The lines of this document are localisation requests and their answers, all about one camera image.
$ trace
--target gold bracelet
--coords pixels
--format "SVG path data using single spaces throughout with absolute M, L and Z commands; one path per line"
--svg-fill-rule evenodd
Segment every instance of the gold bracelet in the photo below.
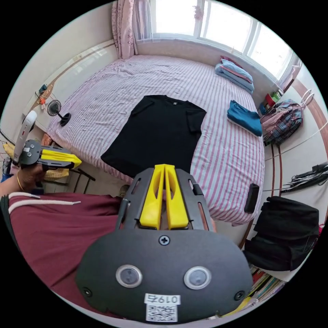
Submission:
M 18 172 L 17 172 L 16 176 L 17 176 L 17 182 L 18 182 L 18 184 L 19 184 L 20 189 L 21 189 L 22 191 L 25 191 L 24 188 L 22 187 L 21 183 L 19 182 Z

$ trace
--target window frame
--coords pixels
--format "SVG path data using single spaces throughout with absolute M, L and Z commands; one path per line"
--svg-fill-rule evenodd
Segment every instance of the window frame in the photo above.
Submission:
M 256 46 L 259 34 L 260 34 L 260 30 L 261 27 L 264 25 L 261 22 L 259 22 L 257 19 L 253 18 L 252 16 L 240 11 L 237 8 L 231 7 L 225 3 L 220 2 L 220 5 L 226 6 L 228 8 L 231 8 L 233 10 L 239 11 L 242 14 L 246 14 L 250 17 L 251 19 L 251 27 L 250 27 L 250 31 L 247 37 L 247 40 L 245 42 L 245 46 L 243 51 L 238 51 L 234 48 L 231 48 L 225 44 L 216 42 L 216 41 L 212 41 L 210 39 L 207 38 L 202 38 L 201 35 L 201 29 L 202 29 L 202 24 L 203 24 L 203 19 L 201 20 L 196 20 L 195 21 L 195 28 L 194 28 L 194 34 L 191 35 L 185 35 L 185 34 L 178 34 L 178 33 L 157 33 L 156 32 L 156 0 L 149 0 L 150 1 L 150 12 L 151 12 L 151 31 L 154 31 L 154 33 L 151 33 L 152 35 L 152 39 L 163 39 L 163 40 L 187 40 L 187 41 L 192 41 L 192 42 L 196 42 L 196 43 L 200 43 L 200 44 L 205 44 L 205 45 L 209 45 L 212 46 L 214 48 L 220 49 L 220 50 L 224 50 L 226 52 L 229 52 L 231 54 L 233 54 L 236 57 L 239 57 L 240 59 L 244 60 L 245 62 L 247 62 L 248 64 L 251 64 L 252 66 L 254 66 L 255 68 L 257 68 L 259 71 L 261 71 L 262 73 L 264 73 L 265 75 L 267 75 L 272 81 L 279 81 L 285 71 L 291 66 L 293 60 L 295 59 L 295 54 L 292 51 L 292 49 L 289 47 L 289 53 L 287 58 L 284 61 L 284 64 L 282 65 L 281 70 L 279 71 L 278 76 L 274 76 L 271 72 L 269 72 L 264 66 L 260 65 L 258 62 L 256 62 L 255 60 L 253 60 L 250 56 L 251 53 L 254 51 L 254 48 Z M 205 2 L 208 2 L 208 11 L 210 12 L 210 6 L 212 3 L 217 3 L 217 1 L 213 1 L 213 0 L 197 0 L 197 6 L 199 6 L 202 10 L 202 12 L 204 13 L 204 6 L 205 6 Z M 209 22 L 209 17 L 210 15 L 207 15 L 206 17 L 206 21 L 205 24 L 208 24 Z

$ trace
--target maroon clothing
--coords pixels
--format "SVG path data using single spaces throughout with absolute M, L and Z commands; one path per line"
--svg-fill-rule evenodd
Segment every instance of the maroon clothing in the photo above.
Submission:
M 25 260 L 52 291 L 87 310 L 100 313 L 85 301 L 75 284 L 75 275 L 87 248 L 115 230 L 121 198 L 56 193 L 43 195 L 41 199 L 81 203 L 24 205 L 13 210 L 11 225 Z M 21 200 L 33 198 L 13 197 L 9 206 Z

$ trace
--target window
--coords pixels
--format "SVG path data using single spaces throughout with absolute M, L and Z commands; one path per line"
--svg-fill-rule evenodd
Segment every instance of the window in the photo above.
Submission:
M 273 79 L 279 80 L 290 66 L 291 48 L 238 9 L 212 0 L 149 1 L 153 38 L 182 38 L 233 50 Z
M 197 0 L 156 0 L 156 33 L 194 35 L 193 6 Z
M 273 76 L 281 75 L 282 68 L 290 59 L 289 46 L 266 26 L 260 26 L 258 38 L 249 56 L 266 68 Z
M 219 3 L 205 1 L 201 37 L 242 52 L 252 19 L 240 11 Z

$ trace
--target label sticker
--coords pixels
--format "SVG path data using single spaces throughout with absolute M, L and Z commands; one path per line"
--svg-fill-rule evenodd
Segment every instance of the label sticker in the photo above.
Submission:
M 178 311 L 176 305 L 146 304 L 146 321 L 150 322 L 177 322 Z
M 145 303 L 150 305 L 180 305 L 180 295 L 145 294 Z

